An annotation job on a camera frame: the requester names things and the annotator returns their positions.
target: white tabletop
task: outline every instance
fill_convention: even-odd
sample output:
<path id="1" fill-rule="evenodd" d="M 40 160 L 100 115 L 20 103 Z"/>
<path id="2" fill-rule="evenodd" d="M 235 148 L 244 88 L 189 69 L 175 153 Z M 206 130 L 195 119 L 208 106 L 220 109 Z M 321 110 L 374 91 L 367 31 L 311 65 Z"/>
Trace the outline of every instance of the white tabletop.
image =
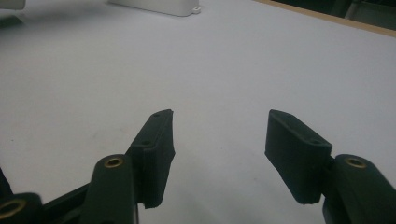
<path id="1" fill-rule="evenodd" d="M 178 18 L 104 1 L 32 0 L 0 31 L 0 165 L 44 203 L 124 153 L 171 108 L 176 157 L 142 223 L 324 223 L 265 158 L 283 110 L 396 186 L 396 39 L 249 0 Z"/>

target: white object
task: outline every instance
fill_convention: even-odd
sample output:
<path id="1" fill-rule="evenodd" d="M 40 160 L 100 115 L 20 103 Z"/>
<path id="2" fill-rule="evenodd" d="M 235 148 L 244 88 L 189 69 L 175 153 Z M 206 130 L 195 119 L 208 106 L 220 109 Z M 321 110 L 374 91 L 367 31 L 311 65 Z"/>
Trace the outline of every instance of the white object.
<path id="1" fill-rule="evenodd" d="M 190 16 L 192 13 L 201 12 L 199 0 L 109 0 L 108 2 L 174 16 Z"/>

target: black plastic part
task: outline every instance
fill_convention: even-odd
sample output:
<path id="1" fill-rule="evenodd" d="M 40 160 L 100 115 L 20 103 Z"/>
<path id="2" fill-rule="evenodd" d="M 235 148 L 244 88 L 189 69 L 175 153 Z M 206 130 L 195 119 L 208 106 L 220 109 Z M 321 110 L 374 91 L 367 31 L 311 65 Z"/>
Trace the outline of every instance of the black plastic part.
<path id="1" fill-rule="evenodd" d="M 298 203 L 318 203 L 332 145 L 293 115 L 271 110 L 265 155 Z"/>
<path id="2" fill-rule="evenodd" d="M 396 223 L 396 191 L 371 162 L 339 155 L 332 180 L 352 224 Z"/>
<path id="3" fill-rule="evenodd" d="M 112 155 L 96 163 L 82 206 L 80 224 L 135 224 L 132 162 Z"/>
<path id="4" fill-rule="evenodd" d="M 13 195 L 11 187 L 9 186 L 7 179 L 0 168 L 0 199 L 6 198 L 10 195 Z"/>
<path id="5" fill-rule="evenodd" d="M 40 224 L 43 222 L 40 197 L 34 193 L 14 194 L 0 200 L 0 223 Z"/>
<path id="6" fill-rule="evenodd" d="M 44 204 L 44 217 L 49 224 L 78 223 L 89 184 L 75 189 L 49 203 Z"/>
<path id="7" fill-rule="evenodd" d="M 322 211 L 326 224 L 351 224 L 342 203 L 333 203 L 332 199 L 326 198 Z"/>
<path id="8" fill-rule="evenodd" d="M 163 201 L 175 157 L 172 118 L 170 109 L 151 115 L 126 152 L 133 160 L 137 201 L 145 208 L 157 207 Z"/>

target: screw hole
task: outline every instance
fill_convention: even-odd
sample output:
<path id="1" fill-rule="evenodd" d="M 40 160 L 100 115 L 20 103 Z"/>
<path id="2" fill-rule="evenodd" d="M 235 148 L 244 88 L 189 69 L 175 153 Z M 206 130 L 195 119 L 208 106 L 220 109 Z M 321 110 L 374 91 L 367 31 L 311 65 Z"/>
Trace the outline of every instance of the screw hole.
<path id="1" fill-rule="evenodd" d="M 22 199 L 14 199 L 9 202 L 1 204 L 0 219 L 14 216 L 16 213 L 20 212 L 25 205 L 26 205 L 26 201 Z"/>
<path id="2" fill-rule="evenodd" d="M 350 166 L 356 167 L 356 168 L 366 168 L 366 163 L 364 163 L 363 161 L 356 159 L 356 158 L 347 158 L 346 159 L 346 163 Z"/>
<path id="3" fill-rule="evenodd" d="M 114 168 L 123 164 L 122 158 L 111 158 L 105 161 L 105 167 Z"/>

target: brass insert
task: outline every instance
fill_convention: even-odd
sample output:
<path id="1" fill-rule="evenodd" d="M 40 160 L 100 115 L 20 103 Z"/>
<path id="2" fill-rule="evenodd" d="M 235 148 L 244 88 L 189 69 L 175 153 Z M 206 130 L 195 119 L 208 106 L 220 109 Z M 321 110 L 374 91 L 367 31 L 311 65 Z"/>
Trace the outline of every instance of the brass insert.
<path id="1" fill-rule="evenodd" d="M 105 161 L 106 168 L 114 168 L 121 166 L 122 164 L 123 164 L 123 159 L 120 157 L 110 158 L 107 161 Z"/>
<path id="2" fill-rule="evenodd" d="M 346 158 L 346 163 L 356 168 L 364 169 L 367 167 L 366 163 L 357 158 Z"/>
<path id="3" fill-rule="evenodd" d="M 14 199 L 6 203 L 0 204 L 0 219 L 14 216 L 18 212 L 20 212 L 25 205 L 26 201 L 23 199 Z"/>

